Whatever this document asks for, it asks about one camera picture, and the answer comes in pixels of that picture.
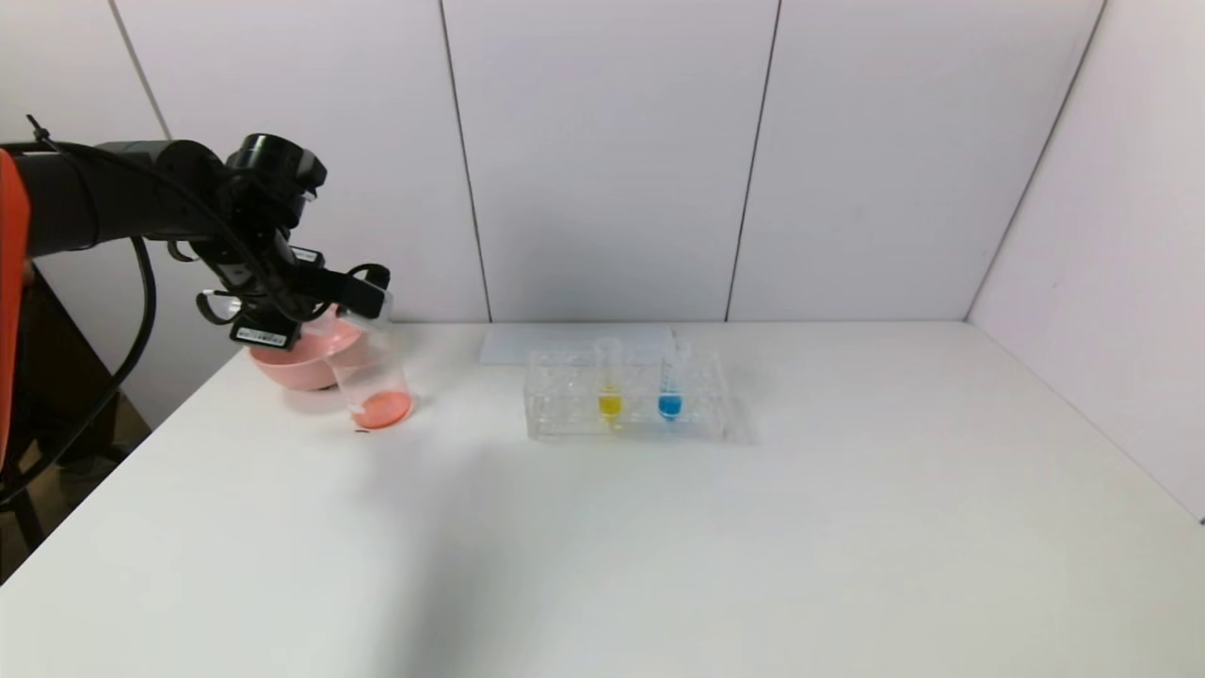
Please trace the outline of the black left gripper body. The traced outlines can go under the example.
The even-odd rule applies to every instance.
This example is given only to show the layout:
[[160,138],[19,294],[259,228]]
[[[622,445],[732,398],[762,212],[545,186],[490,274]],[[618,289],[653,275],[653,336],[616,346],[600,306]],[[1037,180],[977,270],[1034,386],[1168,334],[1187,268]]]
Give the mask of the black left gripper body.
[[198,261],[219,279],[219,287],[202,289],[195,296],[200,316],[211,325],[229,328],[229,340],[239,344],[290,350],[301,334],[302,322],[280,309],[275,297],[284,295],[272,275],[280,273],[270,259],[245,257],[228,240],[214,234],[194,234],[190,249]]

